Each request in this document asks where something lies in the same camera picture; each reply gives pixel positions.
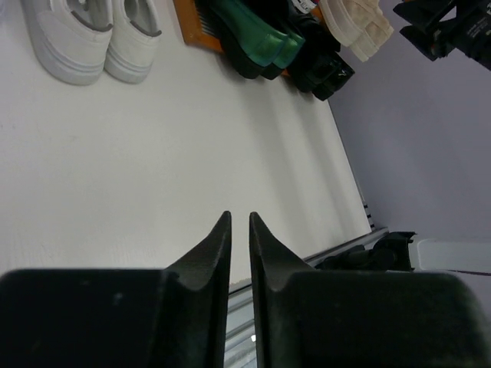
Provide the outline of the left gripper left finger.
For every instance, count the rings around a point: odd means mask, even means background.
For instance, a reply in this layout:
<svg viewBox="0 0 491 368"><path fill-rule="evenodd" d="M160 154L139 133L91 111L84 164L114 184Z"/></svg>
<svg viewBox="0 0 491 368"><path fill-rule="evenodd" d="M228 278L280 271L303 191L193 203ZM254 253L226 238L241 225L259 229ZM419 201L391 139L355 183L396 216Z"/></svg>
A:
<svg viewBox="0 0 491 368"><path fill-rule="evenodd" d="M164 269L18 269L1 277L3 367L221 367L232 216Z"/></svg>

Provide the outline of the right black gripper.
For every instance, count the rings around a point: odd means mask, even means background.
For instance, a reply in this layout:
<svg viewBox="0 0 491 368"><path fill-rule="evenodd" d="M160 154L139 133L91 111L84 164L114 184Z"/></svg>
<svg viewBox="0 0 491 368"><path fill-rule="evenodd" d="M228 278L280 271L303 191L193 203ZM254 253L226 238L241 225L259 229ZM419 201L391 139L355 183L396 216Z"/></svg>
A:
<svg viewBox="0 0 491 368"><path fill-rule="evenodd" d="M429 60L457 49L490 69L489 1L403 1L394 13L408 22L400 34Z"/></svg>

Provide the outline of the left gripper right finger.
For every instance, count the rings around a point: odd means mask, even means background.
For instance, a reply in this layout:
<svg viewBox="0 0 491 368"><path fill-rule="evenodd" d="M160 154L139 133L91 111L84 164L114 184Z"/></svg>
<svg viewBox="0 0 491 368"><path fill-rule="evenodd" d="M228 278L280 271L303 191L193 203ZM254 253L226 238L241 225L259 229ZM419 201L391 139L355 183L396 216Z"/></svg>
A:
<svg viewBox="0 0 491 368"><path fill-rule="evenodd" d="M264 225L249 217L252 226ZM300 361L273 367L488 367L490 325L474 293L450 274L319 271L293 277Z"/></svg>

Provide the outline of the beige lace sneaker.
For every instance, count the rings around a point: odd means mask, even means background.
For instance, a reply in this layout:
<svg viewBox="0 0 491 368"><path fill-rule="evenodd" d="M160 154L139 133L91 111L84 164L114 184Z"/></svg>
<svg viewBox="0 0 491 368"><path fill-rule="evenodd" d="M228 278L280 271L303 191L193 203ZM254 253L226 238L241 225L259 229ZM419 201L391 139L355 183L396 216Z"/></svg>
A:
<svg viewBox="0 0 491 368"><path fill-rule="evenodd" d="M348 47L374 20L379 1L322 0L319 8L331 34L341 45Z"/></svg>
<svg viewBox="0 0 491 368"><path fill-rule="evenodd" d="M368 23L349 48L360 61L365 62L379 51L393 32L394 28L381 9L377 8L374 19Z"/></svg>

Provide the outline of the black loafer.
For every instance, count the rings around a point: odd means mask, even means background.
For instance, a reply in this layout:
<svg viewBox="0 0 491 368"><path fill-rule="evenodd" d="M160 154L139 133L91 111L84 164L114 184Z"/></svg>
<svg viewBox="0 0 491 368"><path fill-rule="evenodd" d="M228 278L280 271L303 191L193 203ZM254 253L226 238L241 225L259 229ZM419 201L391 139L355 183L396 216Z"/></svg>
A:
<svg viewBox="0 0 491 368"><path fill-rule="evenodd" d="M340 90L355 74L353 68L338 54L333 53L331 58L337 62L334 71L319 84L312 93L321 101L327 100Z"/></svg>
<svg viewBox="0 0 491 368"><path fill-rule="evenodd" d="M312 92L341 66L340 44L316 17L294 5L288 6L286 19L305 40L287 72L301 92Z"/></svg>

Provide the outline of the green loafer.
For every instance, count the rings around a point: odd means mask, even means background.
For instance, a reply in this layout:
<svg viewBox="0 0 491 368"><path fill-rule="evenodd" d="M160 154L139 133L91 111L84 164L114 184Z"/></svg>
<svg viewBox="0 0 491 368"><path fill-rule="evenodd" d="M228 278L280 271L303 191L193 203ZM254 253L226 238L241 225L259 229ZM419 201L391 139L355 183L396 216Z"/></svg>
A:
<svg viewBox="0 0 491 368"><path fill-rule="evenodd" d="M203 7L232 67L245 79L262 76L279 50L280 35L247 1L204 1Z"/></svg>
<svg viewBox="0 0 491 368"><path fill-rule="evenodd" d="M294 24L295 18L300 15L292 1L247 1L247 5L268 26L275 29L275 35L282 40L275 58L265 67L261 75L274 80L296 58L305 38Z"/></svg>

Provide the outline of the small white sneaker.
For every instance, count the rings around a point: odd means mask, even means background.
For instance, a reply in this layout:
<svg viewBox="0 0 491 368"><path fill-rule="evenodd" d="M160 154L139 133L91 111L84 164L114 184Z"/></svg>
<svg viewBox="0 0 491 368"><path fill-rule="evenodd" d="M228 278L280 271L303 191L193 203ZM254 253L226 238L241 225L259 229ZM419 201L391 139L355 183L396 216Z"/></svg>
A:
<svg viewBox="0 0 491 368"><path fill-rule="evenodd" d="M113 1L113 31L105 71L128 84L143 82L150 73L162 35L155 2Z"/></svg>
<svg viewBox="0 0 491 368"><path fill-rule="evenodd" d="M35 56L67 84L94 84L104 69L113 28L111 1L22 1Z"/></svg>

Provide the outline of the wooden shoe shelf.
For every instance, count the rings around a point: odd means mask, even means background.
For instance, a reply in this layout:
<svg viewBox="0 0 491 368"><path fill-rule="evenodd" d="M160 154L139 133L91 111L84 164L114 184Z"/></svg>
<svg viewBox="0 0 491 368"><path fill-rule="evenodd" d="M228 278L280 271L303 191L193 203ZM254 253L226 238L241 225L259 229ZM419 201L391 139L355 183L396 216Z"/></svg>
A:
<svg viewBox="0 0 491 368"><path fill-rule="evenodd" d="M326 27L300 1L191 1L199 33L215 38L245 79L274 80L309 51L329 50Z"/></svg>

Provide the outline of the aluminium rail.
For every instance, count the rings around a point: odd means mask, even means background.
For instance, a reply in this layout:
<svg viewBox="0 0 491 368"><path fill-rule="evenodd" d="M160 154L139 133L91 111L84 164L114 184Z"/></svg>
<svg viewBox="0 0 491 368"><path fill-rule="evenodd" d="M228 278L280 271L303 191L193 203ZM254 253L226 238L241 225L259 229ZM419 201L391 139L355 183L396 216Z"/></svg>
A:
<svg viewBox="0 0 491 368"><path fill-rule="evenodd" d="M247 285L229 294L226 316L224 367L273 367L278 354L285 362L300 361L298 349L287 351L300 339L295 337L293 292L287 290L293 277L322 275L315 267L326 258L350 252L359 245L372 245L388 234L376 229L343 245L301 259L293 250L275 239L264 225L252 226L249 245L252 278Z"/></svg>

